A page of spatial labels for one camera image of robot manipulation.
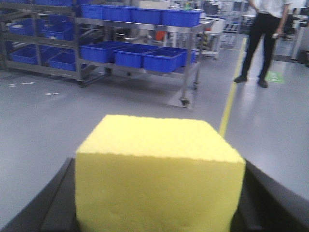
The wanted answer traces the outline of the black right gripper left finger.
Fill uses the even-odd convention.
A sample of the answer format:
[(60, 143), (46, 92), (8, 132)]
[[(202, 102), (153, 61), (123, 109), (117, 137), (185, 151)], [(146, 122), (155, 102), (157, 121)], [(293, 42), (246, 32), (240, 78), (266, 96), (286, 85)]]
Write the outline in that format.
[(67, 158), (51, 181), (2, 232), (76, 232), (75, 159)]

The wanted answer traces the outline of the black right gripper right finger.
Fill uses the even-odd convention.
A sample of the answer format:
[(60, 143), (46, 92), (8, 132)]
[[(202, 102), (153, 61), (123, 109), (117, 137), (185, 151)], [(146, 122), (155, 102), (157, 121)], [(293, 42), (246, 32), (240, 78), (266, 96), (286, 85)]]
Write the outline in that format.
[(307, 232), (309, 201), (246, 161), (233, 232)]

